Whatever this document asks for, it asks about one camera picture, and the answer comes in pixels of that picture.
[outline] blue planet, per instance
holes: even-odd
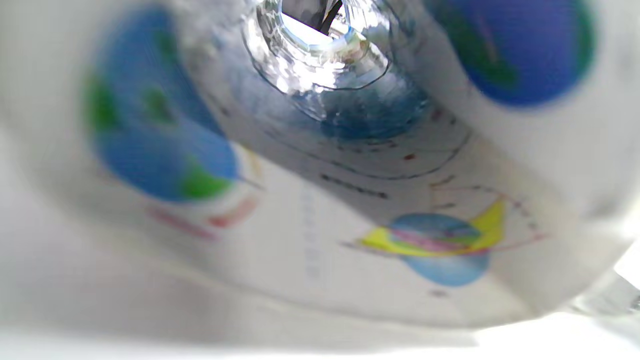
[[[584,0],[423,0],[470,80],[508,106],[558,98],[586,75],[596,36]]]
[[[389,227],[392,240],[406,242],[412,236],[424,249],[448,252],[471,245],[480,232],[467,222],[441,214],[413,214],[396,219]],[[408,234],[404,238],[397,234]],[[489,269],[490,251],[443,257],[401,256],[414,272],[442,286],[460,287],[480,279]]]
[[[178,61],[168,12],[144,8],[107,38],[86,93],[103,162],[162,200],[228,191],[239,178],[236,155]]]

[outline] planet illustration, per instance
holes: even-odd
[[[584,0],[423,0],[471,82],[507,106],[535,106],[575,87],[596,46]]]
[[[437,213],[404,215],[369,233],[358,246],[397,256],[439,285],[465,286],[489,269],[491,251],[505,236],[504,217],[502,198],[469,221]]]
[[[232,145],[178,61],[161,6],[118,24],[86,93],[95,150],[126,183],[185,203],[225,195],[241,180]]]

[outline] yellow shape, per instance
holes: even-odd
[[[419,247],[392,241],[391,232],[386,227],[379,227],[369,233],[360,244],[373,250],[397,254],[402,256],[417,256],[420,258],[443,258],[460,256],[490,249],[504,238],[504,199],[500,198],[489,208],[469,223],[480,232],[480,237],[473,245],[466,249],[449,252],[431,252]]]
[[[469,221],[480,232],[480,237],[469,251],[489,249],[504,239],[504,199],[499,198],[483,213]]]
[[[428,252],[409,245],[406,243],[398,243],[390,239],[391,232],[386,227],[379,227],[371,231],[367,237],[360,242],[362,246],[373,250],[386,252],[389,254],[405,255],[405,256],[428,256]]]

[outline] globe illustration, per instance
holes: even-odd
[[[471,82],[508,106],[535,106],[571,90],[593,62],[583,0],[423,0]]]
[[[239,177],[236,155],[179,62],[156,6],[122,23],[87,91],[95,148],[125,182],[161,200],[211,199]]]

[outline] white surface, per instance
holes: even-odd
[[[321,316],[205,287],[98,246],[25,184],[6,145],[2,138],[2,359],[200,359],[233,348],[394,350],[380,356],[402,358],[640,353],[640,322],[633,319],[598,324],[558,314],[471,336]]]

